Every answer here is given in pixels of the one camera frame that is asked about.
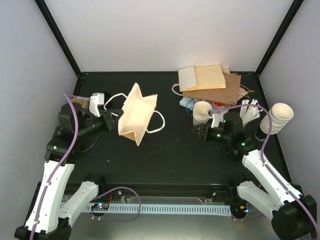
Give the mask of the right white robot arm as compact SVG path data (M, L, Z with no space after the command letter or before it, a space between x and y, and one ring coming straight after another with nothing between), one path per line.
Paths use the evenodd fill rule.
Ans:
M226 154L241 162L261 184L258 187L249 180L232 183L227 189L228 198L253 204L270 220L281 240L295 240L306 235L318 240L317 202L311 195L303 195L273 167L263 151L245 135L239 113L225 113L222 127L211 126L209 119L209 116L194 118L193 132L203 141L224 143Z

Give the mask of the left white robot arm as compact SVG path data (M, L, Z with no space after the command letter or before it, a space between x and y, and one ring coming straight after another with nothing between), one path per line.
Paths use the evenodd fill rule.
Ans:
M16 239L67 240L88 203L107 195L105 178L89 174L66 204L61 205L79 155L94 145L100 131L112 131L123 113L121 109L103 110L97 117L77 102L61 107L58 127L46 146L37 198L25 224L16 228Z

